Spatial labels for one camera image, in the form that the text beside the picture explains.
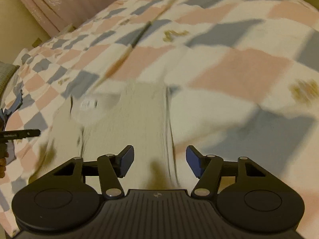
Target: white label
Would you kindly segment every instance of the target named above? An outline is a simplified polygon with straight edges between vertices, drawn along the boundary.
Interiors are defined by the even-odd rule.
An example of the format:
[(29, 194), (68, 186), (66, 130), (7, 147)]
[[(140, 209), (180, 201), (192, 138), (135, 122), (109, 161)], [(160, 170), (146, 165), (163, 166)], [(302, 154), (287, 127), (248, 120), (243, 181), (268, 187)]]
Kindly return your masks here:
[(81, 103), (80, 109), (82, 111), (92, 110), (96, 108), (97, 104), (97, 100), (84, 100)]

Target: gold pattern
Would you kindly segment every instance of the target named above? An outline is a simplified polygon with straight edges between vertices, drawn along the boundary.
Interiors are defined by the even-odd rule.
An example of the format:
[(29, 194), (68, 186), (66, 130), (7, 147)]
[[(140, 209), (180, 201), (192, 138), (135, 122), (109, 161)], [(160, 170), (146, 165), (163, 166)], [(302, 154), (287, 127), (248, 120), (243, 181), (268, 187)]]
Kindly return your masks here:
[(165, 37), (163, 38), (163, 40), (165, 42), (172, 42), (173, 41), (172, 35), (174, 35), (174, 36), (186, 36), (188, 34), (189, 34), (189, 32), (187, 30), (184, 30), (183, 32), (176, 32), (176, 31), (173, 31), (173, 30), (166, 30), (166, 31), (164, 31)]
[(319, 87), (314, 81), (297, 81), (297, 85), (290, 88), (294, 100), (299, 103), (310, 104), (312, 100), (319, 98)]
[(58, 82), (58, 84), (59, 84), (59, 85), (62, 85), (62, 84), (64, 84), (66, 81), (68, 81), (69, 79), (70, 79), (69, 77), (64, 78), (64, 79), (60, 80), (60, 81)]
[(126, 20), (120, 22), (119, 25), (126, 25), (127, 23), (129, 23), (129, 21), (130, 21), (130, 19), (126, 19)]

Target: blue fabric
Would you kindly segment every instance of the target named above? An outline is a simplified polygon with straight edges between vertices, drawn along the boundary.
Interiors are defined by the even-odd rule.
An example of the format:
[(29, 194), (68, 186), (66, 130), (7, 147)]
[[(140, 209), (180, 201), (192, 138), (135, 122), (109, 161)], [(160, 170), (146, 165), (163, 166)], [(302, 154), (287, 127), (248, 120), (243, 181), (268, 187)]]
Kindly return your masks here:
[(18, 110), (23, 102), (23, 98), (22, 98), (22, 90), (20, 90), (20, 92), (17, 95), (16, 100), (14, 101), (14, 103), (11, 105), (11, 107), (9, 109), (0, 109), (0, 119), (3, 122), (3, 129), (2, 131), (4, 131), (5, 126), (7, 125), (8, 119), (10, 118), (10, 116), (16, 111)]
[[(7, 125), (7, 122), (10, 118), (10, 116), (18, 110), (22, 105), (23, 99), (22, 99), (22, 90), (17, 95), (16, 100), (12, 104), (12, 106), (9, 109), (0, 109), (0, 121), (2, 122), (2, 130), (5, 130), (5, 126)], [(14, 143), (13, 141), (9, 140), (6, 144), (3, 144), (1, 146), (0, 144), (0, 150), (6, 150), (9, 154), (9, 157), (7, 158), (7, 165), (10, 164), (13, 160), (16, 159), (15, 153), (14, 153)]]

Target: pillow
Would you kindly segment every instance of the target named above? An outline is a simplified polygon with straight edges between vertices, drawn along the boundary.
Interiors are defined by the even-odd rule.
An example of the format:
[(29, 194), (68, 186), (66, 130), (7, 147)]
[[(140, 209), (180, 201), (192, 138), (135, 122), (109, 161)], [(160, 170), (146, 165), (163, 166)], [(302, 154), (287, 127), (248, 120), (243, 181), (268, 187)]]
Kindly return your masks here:
[(13, 84), (13, 81), (11, 80), (12, 76), (16, 73), (20, 66), (15, 66), (12, 64), (6, 64), (0, 61), (0, 101), (1, 101), (1, 107), (3, 106), (2, 99), (7, 96), (6, 93), (10, 93), (10, 91), (13, 89), (13, 87), (9, 90), (6, 89), (9, 83)]

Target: checkered quilt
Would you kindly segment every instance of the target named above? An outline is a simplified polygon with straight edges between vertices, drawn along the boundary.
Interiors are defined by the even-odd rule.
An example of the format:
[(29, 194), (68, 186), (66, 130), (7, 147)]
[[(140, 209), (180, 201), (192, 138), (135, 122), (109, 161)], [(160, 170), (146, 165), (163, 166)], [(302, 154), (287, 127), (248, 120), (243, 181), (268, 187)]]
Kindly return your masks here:
[(14, 143), (17, 159), (0, 180), (1, 225), (10, 235), (17, 230), (12, 198), (39, 166), (54, 113), (69, 95), (164, 79), (181, 187), (197, 181), (185, 161), (189, 144), (225, 160), (248, 156), (301, 194), (298, 231), (318, 238), (318, 50), (319, 12), (303, 0), (114, 2), (24, 55), (5, 100), (9, 107), (22, 89), (23, 105), (7, 130), (42, 135)]

